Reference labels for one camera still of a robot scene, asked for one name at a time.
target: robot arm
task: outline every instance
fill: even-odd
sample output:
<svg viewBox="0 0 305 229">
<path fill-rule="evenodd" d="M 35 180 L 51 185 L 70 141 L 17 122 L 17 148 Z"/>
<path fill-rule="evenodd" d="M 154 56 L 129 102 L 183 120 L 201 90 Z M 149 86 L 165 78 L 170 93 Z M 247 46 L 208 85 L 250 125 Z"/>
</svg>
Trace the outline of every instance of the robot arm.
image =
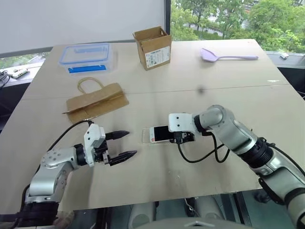
<svg viewBox="0 0 305 229">
<path fill-rule="evenodd" d="M 213 131 L 219 140 L 237 154 L 260 177 L 259 183 L 279 204 L 286 204 L 293 224 L 305 227 L 305 176 L 292 160 L 258 138 L 234 114 L 213 105 L 198 114 L 169 114 L 171 132 L 193 134 Z"/>
<path fill-rule="evenodd" d="M 127 134 L 127 131 L 106 134 L 103 127 L 91 124 L 84 135 L 84 145 L 48 151 L 26 190 L 23 207 L 17 213 L 18 228 L 53 224 L 70 172 L 84 165 L 93 167 L 95 162 L 101 161 L 113 166 L 132 157 L 137 151 L 127 151 L 114 158 L 108 154 L 107 140 Z"/>
</svg>

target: phone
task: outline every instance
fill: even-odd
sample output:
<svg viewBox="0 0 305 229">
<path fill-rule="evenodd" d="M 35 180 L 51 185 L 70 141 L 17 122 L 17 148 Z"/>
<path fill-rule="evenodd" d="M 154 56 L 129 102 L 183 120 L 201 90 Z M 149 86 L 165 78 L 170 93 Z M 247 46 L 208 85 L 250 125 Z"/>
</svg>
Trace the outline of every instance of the phone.
<svg viewBox="0 0 305 229">
<path fill-rule="evenodd" d="M 167 125 L 149 128 L 149 140 L 151 143 L 165 142 L 170 139 L 173 139 L 173 133 L 169 132 Z"/>
</svg>

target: plastic container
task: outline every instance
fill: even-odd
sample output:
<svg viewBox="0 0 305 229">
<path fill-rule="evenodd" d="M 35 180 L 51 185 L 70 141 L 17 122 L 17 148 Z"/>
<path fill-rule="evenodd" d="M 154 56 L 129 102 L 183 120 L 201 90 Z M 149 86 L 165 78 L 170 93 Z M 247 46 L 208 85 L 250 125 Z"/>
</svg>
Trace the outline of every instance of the plastic container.
<svg viewBox="0 0 305 229">
<path fill-rule="evenodd" d="M 67 46 L 63 50 L 59 64 L 68 73 L 107 71 L 113 65 L 112 47 L 109 43 Z"/>
</svg>

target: black cable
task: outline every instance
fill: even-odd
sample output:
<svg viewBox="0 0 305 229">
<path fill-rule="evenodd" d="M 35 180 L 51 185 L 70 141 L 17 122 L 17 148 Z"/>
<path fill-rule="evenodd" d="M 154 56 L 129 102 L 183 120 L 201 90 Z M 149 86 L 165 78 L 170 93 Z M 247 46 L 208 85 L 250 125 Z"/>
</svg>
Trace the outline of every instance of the black cable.
<svg viewBox="0 0 305 229">
<path fill-rule="evenodd" d="M 81 124 L 81 123 L 88 123 L 88 125 L 90 126 L 93 121 L 91 120 L 81 120 L 77 123 L 74 123 L 72 126 L 70 126 L 68 129 L 65 130 L 65 132 L 62 133 L 62 135 L 60 135 L 59 138 L 57 138 L 57 140 L 50 146 L 50 148 L 48 149 L 48 151 L 50 151 L 51 149 L 54 148 L 54 146 L 62 139 L 62 137 L 64 137 L 66 135 L 66 133 L 68 133 L 72 128 L 76 127 L 77 125 Z"/>
<path fill-rule="evenodd" d="M 2 82 L 2 85 L 0 86 L 0 90 L 10 81 L 10 75 L 7 71 L 0 72 L 0 81 Z"/>
<path fill-rule="evenodd" d="M 217 149 L 217 147 L 216 147 L 216 146 L 217 146 L 216 137 L 215 137 L 215 135 L 214 135 L 212 132 L 210 132 L 210 133 L 211 133 L 211 136 L 212 136 L 212 138 L 213 138 L 214 148 Z M 230 149 L 227 150 L 227 152 L 226 152 L 224 158 L 223 158 L 222 160 L 219 160 L 218 151 L 215 150 L 215 159 L 216 159 L 216 161 L 217 161 L 218 163 L 223 163 L 223 162 L 226 161 L 226 159 L 228 158 L 229 154 L 230 154 Z"/>
<path fill-rule="evenodd" d="M 221 147 L 224 146 L 224 144 L 221 144 L 220 146 L 218 146 L 217 148 L 215 148 L 214 150 L 212 150 L 210 153 L 208 153 L 208 154 L 205 155 L 204 157 L 202 157 L 202 158 L 200 158 L 200 159 L 198 159 L 198 160 L 195 160 L 195 161 L 191 161 L 191 160 L 187 159 L 187 158 L 184 156 L 184 154 L 183 154 L 183 152 L 182 152 L 182 150 L 181 150 L 180 145 L 181 145 L 181 144 L 178 144 L 179 152 L 180 152 L 181 156 L 183 157 L 183 159 L 186 160 L 188 163 L 197 163 L 197 162 L 200 162 L 200 161 L 202 161 L 202 160 L 205 160 L 208 156 L 210 156 L 212 153 L 214 153 L 215 151 L 217 151 L 217 149 L 220 149 Z"/>
<path fill-rule="evenodd" d="M 182 150 L 181 150 L 180 143 L 179 143 L 179 144 L 178 144 L 178 150 L 179 150 L 181 156 L 183 157 L 183 159 L 184 159 L 185 161 L 187 161 L 188 163 L 197 163 L 197 162 L 200 162 L 200 161 L 206 159 L 208 156 L 210 156 L 212 153 L 215 152 L 215 159 L 216 159 L 216 161 L 217 161 L 218 163 L 223 163 L 223 162 L 225 162 L 226 159 L 228 158 L 229 154 L 230 154 L 230 150 L 228 149 L 227 152 L 226 152 L 226 154 L 225 154 L 225 156 L 224 156 L 224 158 L 223 158 L 222 160 L 219 160 L 218 151 L 217 151 L 217 150 L 220 149 L 221 147 L 223 147 L 224 144 L 221 144 L 220 146 L 217 146 L 217 142 L 216 142 L 216 137 L 215 137 L 215 135 L 214 135 L 212 132 L 209 132 L 209 136 L 212 136 L 212 138 L 213 138 L 214 150 L 212 150 L 210 153 L 208 153 L 208 154 L 205 155 L 204 157 L 202 157 L 202 158 L 200 158 L 200 159 L 198 159 L 198 160 L 195 160 L 195 161 L 191 161 L 191 160 L 189 160 L 189 159 L 187 159 L 187 158 L 185 157 L 185 155 L 183 154 L 183 152 L 182 152 Z"/>
<path fill-rule="evenodd" d="M 271 148 L 277 150 L 278 152 L 283 154 L 285 157 L 287 157 L 292 162 L 292 164 L 294 164 L 295 167 L 297 167 L 300 170 L 300 172 L 303 174 L 303 176 L 305 176 L 304 170 L 287 153 L 285 153 L 283 150 L 276 147 L 274 143 L 268 143 L 268 142 L 265 142 L 265 143 L 268 147 L 271 147 Z"/>
<path fill-rule="evenodd" d="M 72 126 L 70 126 L 68 129 L 65 130 L 65 132 L 62 133 L 62 135 L 60 135 L 59 138 L 57 138 L 57 140 L 50 146 L 50 148 L 48 149 L 48 151 L 50 151 L 51 149 L 54 148 L 54 146 L 74 127 L 76 127 L 77 125 L 81 124 L 81 123 L 88 123 L 88 125 L 90 126 L 92 123 L 94 123 L 93 121 L 91 120 L 81 120 L 77 123 L 74 123 Z M 38 172 L 40 168 L 40 165 L 38 166 L 35 174 Z M 28 190 L 28 188 L 30 187 L 30 185 L 28 184 L 24 189 L 23 189 L 23 192 L 22 192 L 22 196 L 21 196 L 21 206 L 20 206 L 20 210 L 19 212 L 22 212 L 23 210 L 23 207 L 24 207 L 24 201 L 25 201 L 25 195 L 26 195 L 26 192 Z M 10 229 L 13 229 L 15 228 L 19 223 L 19 218 L 17 217 L 15 223 L 13 224 L 13 226 L 10 228 Z"/>
</svg>

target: blue lid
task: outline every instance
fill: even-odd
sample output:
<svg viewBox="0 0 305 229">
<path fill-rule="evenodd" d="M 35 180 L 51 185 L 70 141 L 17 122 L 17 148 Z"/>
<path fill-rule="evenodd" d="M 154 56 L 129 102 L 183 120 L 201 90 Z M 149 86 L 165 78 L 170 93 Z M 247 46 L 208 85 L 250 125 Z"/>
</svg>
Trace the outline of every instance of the blue lid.
<svg viewBox="0 0 305 229">
<path fill-rule="evenodd" d="M 107 61 L 109 43 L 78 44 L 67 46 L 62 53 L 60 64 Z"/>
</svg>

